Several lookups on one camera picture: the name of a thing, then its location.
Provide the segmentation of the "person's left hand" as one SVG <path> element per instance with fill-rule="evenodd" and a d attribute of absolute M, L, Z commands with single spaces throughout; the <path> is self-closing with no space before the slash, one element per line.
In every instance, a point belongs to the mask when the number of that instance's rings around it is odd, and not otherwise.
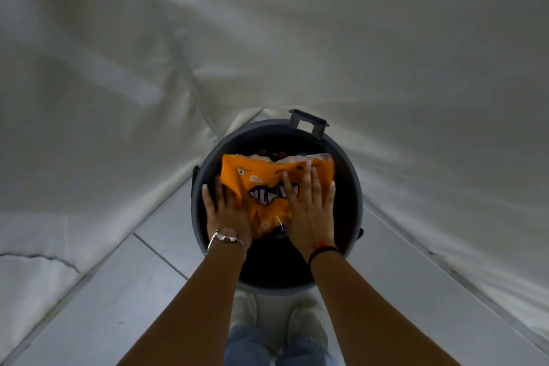
<path fill-rule="evenodd" d="M 215 178 L 214 198 L 215 219 L 208 220 L 207 232 L 210 241 L 214 239 L 217 232 L 221 236 L 239 238 L 239 242 L 247 251 L 252 243 L 251 224 L 244 207 L 237 205 L 237 210 L 225 210 L 224 208 L 224 185 L 219 175 Z"/>

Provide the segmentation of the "person's right hand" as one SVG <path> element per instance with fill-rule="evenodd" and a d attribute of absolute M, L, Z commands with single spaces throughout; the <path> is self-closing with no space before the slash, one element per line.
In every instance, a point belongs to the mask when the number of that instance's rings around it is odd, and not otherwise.
<path fill-rule="evenodd" d="M 312 203 L 312 167 L 312 161 L 306 161 L 299 187 L 299 209 L 291 212 L 290 220 L 285 222 L 291 243 L 306 262 L 316 244 L 335 245 L 333 212 L 328 211 L 329 188 L 322 192 L 323 204 Z M 286 172 L 283 173 L 283 183 L 292 183 Z"/>

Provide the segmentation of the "orange snack packet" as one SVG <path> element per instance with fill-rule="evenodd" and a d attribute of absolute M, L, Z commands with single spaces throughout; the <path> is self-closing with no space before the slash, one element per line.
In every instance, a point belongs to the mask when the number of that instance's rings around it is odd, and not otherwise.
<path fill-rule="evenodd" d="M 286 156 L 279 161 L 253 154 L 224 154 L 221 183 L 230 189 L 237 205 L 248 212 L 253 238 L 265 238 L 275 231 L 285 231 L 285 221 L 291 219 L 283 174 L 287 173 L 296 196 L 300 194 L 306 162 L 317 169 L 322 194 L 334 180 L 335 165 L 330 154 Z"/>

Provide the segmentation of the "person's left forearm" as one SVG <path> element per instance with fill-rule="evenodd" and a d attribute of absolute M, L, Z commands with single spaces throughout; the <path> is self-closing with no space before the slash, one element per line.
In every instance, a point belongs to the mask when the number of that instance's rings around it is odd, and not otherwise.
<path fill-rule="evenodd" d="M 245 249 L 215 240 L 198 269 L 117 366 L 222 366 Z"/>

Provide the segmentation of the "person's right forearm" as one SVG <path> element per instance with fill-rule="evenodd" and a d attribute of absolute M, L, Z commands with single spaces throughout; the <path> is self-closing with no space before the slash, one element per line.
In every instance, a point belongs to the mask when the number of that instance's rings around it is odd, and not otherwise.
<path fill-rule="evenodd" d="M 346 366 L 460 366 L 337 251 L 310 264 Z"/>

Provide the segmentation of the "dark grey plastic bucket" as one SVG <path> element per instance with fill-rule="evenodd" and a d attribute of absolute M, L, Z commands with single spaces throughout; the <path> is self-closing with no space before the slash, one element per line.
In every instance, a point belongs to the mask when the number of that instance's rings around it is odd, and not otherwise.
<path fill-rule="evenodd" d="M 225 137 L 192 174 L 191 216 L 196 241 L 203 253 L 209 244 L 202 184 L 215 188 L 221 174 L 222 155 L 229 152 L 274 150 L 281 152 L 326 152 L 335 163 L 336 196 L 334 202 L 335 244 L 347 257 L 362 236 L 362 192 L 355 169 L 345 152 L 325 129 L 328 123 L 298 109 L 290 110 L 290 119 L 272 119 L 251 123 Z M 315 285 L 307 262 L 291 244 L 287 234 L 278 231 L 252 242 L 239 276 L 239 286 L 268 296 L 302 293 Z"/>

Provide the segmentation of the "dark wrapper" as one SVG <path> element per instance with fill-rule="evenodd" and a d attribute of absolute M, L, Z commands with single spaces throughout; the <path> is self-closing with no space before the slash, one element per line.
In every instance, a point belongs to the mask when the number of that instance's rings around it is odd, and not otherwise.
<path fill-rule="evenodd" d="M 295 162 L 305 156 L 307 156 L 306 153 L 292 155 L 285 152 L 274 152 L 267 149 L 258 149 L 254 151 L 251 158 L 270 162 Z"/>

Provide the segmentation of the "black thread wristband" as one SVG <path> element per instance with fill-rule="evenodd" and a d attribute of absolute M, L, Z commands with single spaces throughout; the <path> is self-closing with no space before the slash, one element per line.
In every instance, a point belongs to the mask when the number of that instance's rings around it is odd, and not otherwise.
<path fill-rule="evenodd" d="M 311 267 L 313 260 L 320 254 L 326 253 L 326 252 L 335 252 L 336 254 L 341 255 L 339 249 L 335 245 L 330 245 L 325 242 L 320 242 L 313 247 L 313 250 L 307 259 L 307 265 Z"/>

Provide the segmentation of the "white left shoe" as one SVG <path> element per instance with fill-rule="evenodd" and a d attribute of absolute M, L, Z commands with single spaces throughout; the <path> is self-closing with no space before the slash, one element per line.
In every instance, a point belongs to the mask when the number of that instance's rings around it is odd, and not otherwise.
<path fill-rule="evenodd" d="M 232 310 L 230 314 L 230 334 L 236 330 L 257 327 L 257 302 L 256 297 L 250 291 L 237 289 L 234 294 Z"/>

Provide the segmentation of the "white shoe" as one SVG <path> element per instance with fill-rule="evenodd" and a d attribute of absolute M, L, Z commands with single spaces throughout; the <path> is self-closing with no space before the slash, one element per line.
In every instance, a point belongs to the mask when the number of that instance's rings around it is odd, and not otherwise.
<path fill-rule="evenodd" d="M 230 334 L 236 330 L 257 327 L 257 302 L 256 297 L 250 291 L 237 289 L 234 294 L 232 310 L 230 314 Z"/>
<path fill-rule="evenodd" d="M 326 319 L 323 310 L 314 300 L 298 302 L 291 310 L 287 325 L 287 343 L 307 341 L 320 349 L 328 349 Z"/>

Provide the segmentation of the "white right shoe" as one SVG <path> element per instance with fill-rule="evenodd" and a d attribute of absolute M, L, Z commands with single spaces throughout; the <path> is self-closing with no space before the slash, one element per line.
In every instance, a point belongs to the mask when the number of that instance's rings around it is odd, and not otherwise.
<path fill-rule="evenodd" d="M 291 310 L 287 325 L 287 343 L 307 341 L 320 349 L 328 349 L 326 319 L 323 310 L 314 300 L 298 302 Z"/>

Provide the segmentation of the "white fabric sheet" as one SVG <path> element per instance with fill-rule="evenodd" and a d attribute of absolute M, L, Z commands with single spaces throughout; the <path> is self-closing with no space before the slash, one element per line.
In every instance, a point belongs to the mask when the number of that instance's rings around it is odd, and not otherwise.
<path fill-rule="evenodd" d="M 253 118 L 549 351 L 549 0 L 0 0 L 0 364 Z"/>

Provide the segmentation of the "blue jeans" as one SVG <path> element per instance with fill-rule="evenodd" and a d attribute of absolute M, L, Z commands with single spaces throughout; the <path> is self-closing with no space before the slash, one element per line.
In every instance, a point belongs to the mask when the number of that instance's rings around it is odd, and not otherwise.
<path fill-rule="evenodd" d="M 271 352 L 256 328 L 237 325 L 230 330 L 223 366 L 338 366 L 327 349 L 299 334 L 275 356 L 273 365 L 271 360 Z"/>

